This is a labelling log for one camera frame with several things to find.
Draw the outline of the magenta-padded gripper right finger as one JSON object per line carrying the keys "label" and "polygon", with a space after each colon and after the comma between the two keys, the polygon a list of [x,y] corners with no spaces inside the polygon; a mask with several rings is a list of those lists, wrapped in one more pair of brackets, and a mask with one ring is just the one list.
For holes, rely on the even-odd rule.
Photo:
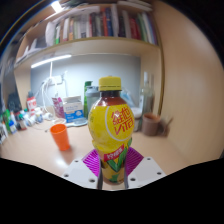
{"label": "magenta-padded gripper right finger", "polygon": [[140,188],[165,176],[152,157],[143,157],[134,148],[129,148],[125,160],[126,189]]}

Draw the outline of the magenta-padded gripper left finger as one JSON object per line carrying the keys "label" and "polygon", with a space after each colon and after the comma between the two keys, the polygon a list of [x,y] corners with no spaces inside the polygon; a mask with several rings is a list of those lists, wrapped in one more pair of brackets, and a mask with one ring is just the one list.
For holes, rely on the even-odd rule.
{"label": "magenta-padded gripper left finger", "polygon": [[98,152],[93,149],[81,159],[74,159],[62,178],[84,188],[101,190],[103,177]]}

